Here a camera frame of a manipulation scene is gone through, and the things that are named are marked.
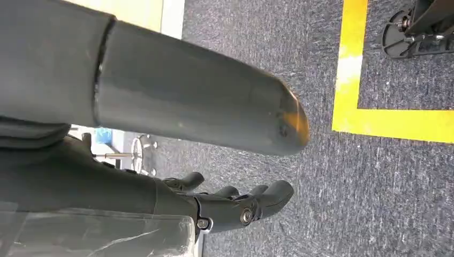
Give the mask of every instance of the black prosthetic hand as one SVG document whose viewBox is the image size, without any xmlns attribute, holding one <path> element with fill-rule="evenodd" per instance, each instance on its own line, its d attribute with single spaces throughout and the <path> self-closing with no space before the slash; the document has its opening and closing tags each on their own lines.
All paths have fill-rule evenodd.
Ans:
<svg viewBox="0 0 454 257">
<path fill-rule="evenodd" d="M 193 172 L 184 179 L 165 179 L 164 182 L 180 195 L 192 196 L 198 204 L 196 225 L 204 233 L 241 229 L 251 222 L 278 213 L 293 196 L 292 186 L 284 181 L 269 187 L 259 185 L 247 194 L 239 196 L 232 186 L 226 186 L 214 194 L 188 191 L 202 184 L 203 176 Z"/>
</svg>

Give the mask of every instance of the clear plastic bag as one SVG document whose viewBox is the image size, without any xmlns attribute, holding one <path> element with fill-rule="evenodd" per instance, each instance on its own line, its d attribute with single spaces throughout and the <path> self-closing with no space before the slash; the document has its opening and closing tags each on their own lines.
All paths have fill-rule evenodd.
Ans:
<svg viewBox="0 0 454 257">
<path fill-rule="evenodd" d="M 0 203 L 0 256 L 193 256 L 190 217 L 68 209 L 22 213 Z"/>
</svg>

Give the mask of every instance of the prosthetic finger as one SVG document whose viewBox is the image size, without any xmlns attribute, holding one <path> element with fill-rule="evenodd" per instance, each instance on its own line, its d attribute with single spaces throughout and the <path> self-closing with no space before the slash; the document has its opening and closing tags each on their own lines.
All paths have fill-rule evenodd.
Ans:
<svg viewBox="0 0 454 257">
<path fill-rule="evenodd" d="M 218 195 L 218 196 L 224 197 L 224 198 L 229 198 L 232 196 L 238 196 L 238 195 L 240 195 L 240 193 L 238 192 L 238 189 L 236 189 L 235 187 L 226 186 L 226 187 L 223 187 L 221 190 L 217 191 L 215 193 L 215 195 Z"/>
</svg>

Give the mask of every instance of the bolt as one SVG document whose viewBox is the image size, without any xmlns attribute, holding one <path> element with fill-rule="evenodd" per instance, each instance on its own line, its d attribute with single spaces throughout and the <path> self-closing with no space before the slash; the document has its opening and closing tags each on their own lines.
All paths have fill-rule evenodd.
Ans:
<svg viewBox="0 0 454 257">
<path fill-rule="evenodd" d="M 414 36 L 410 36 L 410 37 L 406 37 L 404 39 L 405 42 L 408 42 L 408 43 L 413 43 L 414 41 L 416 41 L 416 39 L 414 38 Z"/>
<path fill-rule="evenodd" d="M 210 226 L 210 222 L 204 218 L 200 218 L 197 220 L 197 227 L 199 229 L 207 229 Z"/>
<path fill-rule="evenodd" d="M 245 208 L 240 216 L 242 224 L 249 225 L 249 223 L 252 221 L 252 218 L 253 218 L 252 211 L 249 208 Z"/>
<path fill-rule="evenodd" d="M 400 32 L 405 32 L 410 27 L 410 19 L 407 16 L 403 16 L 402 20 L 396 22 L 397 29 Z"/>
</svg>

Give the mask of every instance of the gray carpet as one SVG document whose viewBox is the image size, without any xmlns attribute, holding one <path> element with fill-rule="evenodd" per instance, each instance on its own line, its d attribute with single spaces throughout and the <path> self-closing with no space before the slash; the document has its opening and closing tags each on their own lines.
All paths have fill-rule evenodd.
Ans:
<svg viewBox="0 0 454 257">
<path fill-rule="evenodd" d="M 391 61 L 377 49 L 383 22 L 410 1 L 399 2 L 370 1 L 359 107 L 453 109 L 454 55 Z M 309 146 L 288 157 L 157 138 L 160 177 L 296 190 L 277 216 L 209 235 L 205 256 L 454 255 L 454 146 L 331 130 L 341 20 L 341 0 L 186 0 L 184 40 L 287 81 L 311 124 Z"/>
</svg>

